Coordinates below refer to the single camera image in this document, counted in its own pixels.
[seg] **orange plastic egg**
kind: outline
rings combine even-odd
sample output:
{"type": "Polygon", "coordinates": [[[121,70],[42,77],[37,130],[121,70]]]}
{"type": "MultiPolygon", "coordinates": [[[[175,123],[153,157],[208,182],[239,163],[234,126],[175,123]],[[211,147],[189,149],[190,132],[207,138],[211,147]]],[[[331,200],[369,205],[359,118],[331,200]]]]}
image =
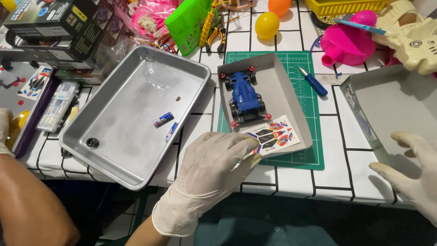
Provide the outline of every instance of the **orange plastic egg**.
{"type": "Polygon", "coordinates": [[[282,17],[290,8],[291,0],[269,0],[269,11],[282,17]]]}

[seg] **blue toy race car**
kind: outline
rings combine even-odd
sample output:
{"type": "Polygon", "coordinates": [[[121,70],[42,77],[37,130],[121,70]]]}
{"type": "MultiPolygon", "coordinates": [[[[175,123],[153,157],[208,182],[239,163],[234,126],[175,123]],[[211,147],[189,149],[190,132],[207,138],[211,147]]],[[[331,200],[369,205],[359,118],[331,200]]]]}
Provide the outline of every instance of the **blue toy race car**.
{"type": "Polygon", "coordinates": [[[248,122],[257,119],[271,119],[271,114],[262,115],[266,111],[260,94],[255,92],[255,89],[250,84],[256,84],[255,68],[250,67],[248,70],[233,73],[227,77],[225,74],[220,74],[221,78],[225,79],[225,87],[227,91],[232,91],[232,99],[229,101],[231,114],[235,121],[231,122],[232,127],[238,126],[241,122],[248,122]]]}

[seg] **hand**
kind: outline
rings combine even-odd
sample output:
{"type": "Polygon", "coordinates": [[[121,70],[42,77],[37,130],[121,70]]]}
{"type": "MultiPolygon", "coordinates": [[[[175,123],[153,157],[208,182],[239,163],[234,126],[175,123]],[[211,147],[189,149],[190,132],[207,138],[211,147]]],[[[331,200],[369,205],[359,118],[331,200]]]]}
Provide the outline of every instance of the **hand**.
{"type": "Polygon", "coordinates": [[[14,115],[9,109],[0,109],[0,154],[8,154],[12,156],[12,158],[15,158],[15,155],[12,154],[4,144],[9,134],[9,123],[12,122],[13,119],[14,115]]]}
{"type": "Polygon", "coordinates": [[[260,162],[260,154],[243,159],[258,145],[246,134],[218,132],[205,133],[191,143],[176,181],[153,208],[156,230],[165,236],[191,235],[197,219],[229,196],[260,162]]]}
{"type": "Polygon", "coordinates": [[[393,140],[403,147],[410,147],[419,159],[422,175],[410,179],[382,163],[373,162],[369,167],[386,179],[399,193],[410,199],[416,209],[437,227],[437,148],[424,137],[396,131],[393,140]]]}

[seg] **black tire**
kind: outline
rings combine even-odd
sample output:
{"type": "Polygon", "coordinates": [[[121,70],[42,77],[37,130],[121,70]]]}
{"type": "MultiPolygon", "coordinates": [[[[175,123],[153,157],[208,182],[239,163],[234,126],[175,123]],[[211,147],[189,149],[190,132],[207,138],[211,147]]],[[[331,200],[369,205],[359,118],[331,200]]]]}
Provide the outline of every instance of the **black tire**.
{"type": "Polygon", "coordinates": [[[331,24],[327,24],[321,20],[319,20],[319,18],[317,17],[317,15],[311,11],[311,22],[318,28],[322,29],[322,30],[326,30],[328,27],[331,26],[331,24]]]}
{"type": "Polygon", "coordinates": [[[252,84],[256,84],[257,83],[257,77],[255,76],[255,73],[250,73],[250,82],[252,84]]]}
{"type": "Polygon", "coordinates": [[[225,79],[225,87],[227,91],[231,90],[231,81],[229,79],[225,79]]]}
{"type": "Polygon", "coordinates": [[[231,115],[233,118],[237,118],[238,117],[238,112],[237,112],[237,108],[236,107],[231,107],[231,115]]]}
{"type": "Polygon", "coordinates": [[[260,102],[260,111],[265,112],[266,111],[266,104],[264,102],[260,102]]]}

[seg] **yellow plastic egg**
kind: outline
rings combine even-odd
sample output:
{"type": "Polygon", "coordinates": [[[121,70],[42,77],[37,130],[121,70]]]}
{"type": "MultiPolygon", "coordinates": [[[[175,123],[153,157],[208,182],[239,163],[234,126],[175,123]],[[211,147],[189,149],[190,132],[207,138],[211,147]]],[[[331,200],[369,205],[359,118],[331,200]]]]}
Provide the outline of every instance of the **yellow plastic egg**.
{"type": "Polygon", "coordinates": [[[255,32],[260,39],[273,38],[279,30],[279,18],[275,13],[262,13],[255,22],[255,32]]]}

